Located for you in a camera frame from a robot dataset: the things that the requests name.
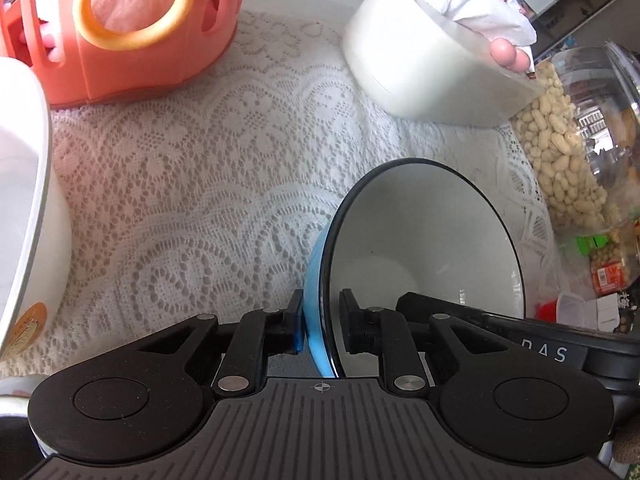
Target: yellow ring handle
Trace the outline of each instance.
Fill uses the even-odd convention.
[[[74,0],[76,29],[89,43],[104,50],[137,50],[164,40],[187,17],[194,0],[174,0],[167,13],[157,22],[133,32],[114,32],[95,19],[91,0]]]

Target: white tablecloth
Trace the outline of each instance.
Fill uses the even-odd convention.
[[[50,373],[199,312],[233,322],[285,305],[350,187],[402,156],[475,182],[517,246],[528,307],[555,297],[548,216],[510,128],[388,116],[352,79],[339,41],[319,23],[242,13],[223,59],[171,95],[55,113],[68,287],[46,336],[0,374]],[[270,365],[316,373],[308,354]]]

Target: barcode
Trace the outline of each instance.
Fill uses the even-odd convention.
[[[598,269],[598,281],[600,286],[607,285],[607,273],[604,269]]]

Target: silver screw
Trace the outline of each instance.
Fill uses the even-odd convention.
[[[226,392],[239,392],[249,385],[249,381],[240,375],[228,375],[218,381],[218,387]]]
[[[401,375],[394,381],[396,388],[406,392],[414,392],[424,388],[424,379],[417,375]]]

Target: orange basket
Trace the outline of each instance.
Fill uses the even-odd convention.
[[[0,56],[31,66],[53,108],[159,96],[203,72],[232,41],[242,0],[213,0],[216,19],[204,30],[211,1],[175,0],[149,27],[113,32],[97,22],[91,0],[58,0],[64,57],[54,62],[35,0],[15,0],[0,6]]]

